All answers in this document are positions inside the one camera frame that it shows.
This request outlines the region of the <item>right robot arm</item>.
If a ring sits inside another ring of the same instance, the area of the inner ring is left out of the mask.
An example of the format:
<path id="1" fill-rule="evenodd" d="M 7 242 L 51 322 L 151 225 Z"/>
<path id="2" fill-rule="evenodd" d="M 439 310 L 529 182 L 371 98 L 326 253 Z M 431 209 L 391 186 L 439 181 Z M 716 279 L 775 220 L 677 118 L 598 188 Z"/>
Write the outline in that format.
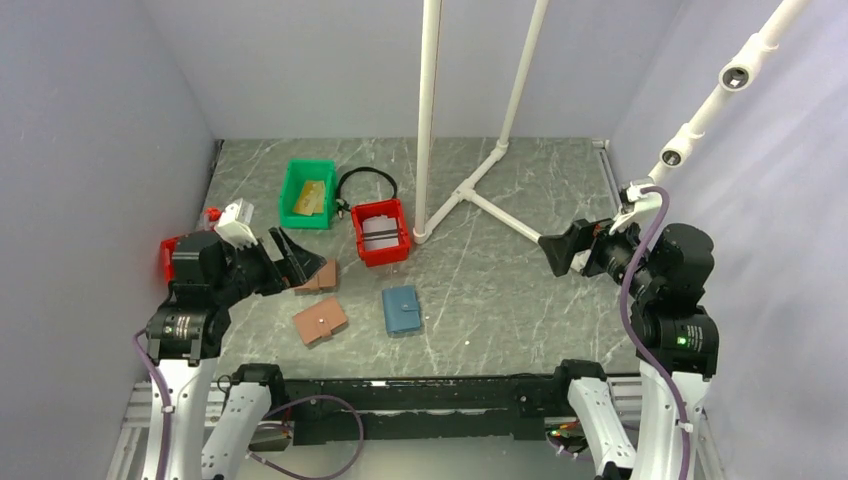
<path id="1" fill-rule="evenodd" d="M 632 224 L 611 231 L 609 219 L 574 221 L 537 241 L 553 274 L 608 275 L 620 287 L 622 323 L 640 361 L 643 400 L 633 466 L 600 460 L 601 479 L 689 479 L 695 460 L 696 417 L 716 373 L 719 331 L 701 306 L 714 268 L 712 239 L 686 224 Z"/>

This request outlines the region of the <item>blue card holder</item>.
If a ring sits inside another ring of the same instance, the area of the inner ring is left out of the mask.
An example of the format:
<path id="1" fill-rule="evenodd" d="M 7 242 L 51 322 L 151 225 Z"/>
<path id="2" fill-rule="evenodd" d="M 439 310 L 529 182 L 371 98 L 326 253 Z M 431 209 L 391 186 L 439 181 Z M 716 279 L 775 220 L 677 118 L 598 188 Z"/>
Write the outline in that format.
<path id="1" fill-rule="evenodd" d="M 415 288 L 411 285 L 382 291 L 385 328 L 388 334 L 417 332 L 421 328 L 421 312 Z"/>

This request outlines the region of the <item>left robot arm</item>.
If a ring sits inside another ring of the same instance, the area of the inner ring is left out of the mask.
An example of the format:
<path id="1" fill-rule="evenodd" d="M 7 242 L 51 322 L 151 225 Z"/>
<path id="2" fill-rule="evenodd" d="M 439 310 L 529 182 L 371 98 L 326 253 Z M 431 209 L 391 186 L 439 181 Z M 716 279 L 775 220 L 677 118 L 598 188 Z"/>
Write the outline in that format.
<path id="1" fill-rule="evenodd" d="M 324 257 L 269 231 L 282 257 L 262 242 L 234 247 L 217 232 L 177 239 L 166 300 L 141 330 L 136 347 L 152 379 L 145 479 L 231 479 L 261 419 L 287 406 L 283 375 L 271 364 L 247 364 L 212 435 L 206 436 L 207 400 L 231 323 L 230 309 L 254 294 L 269 296 L 311 280 Z"/>

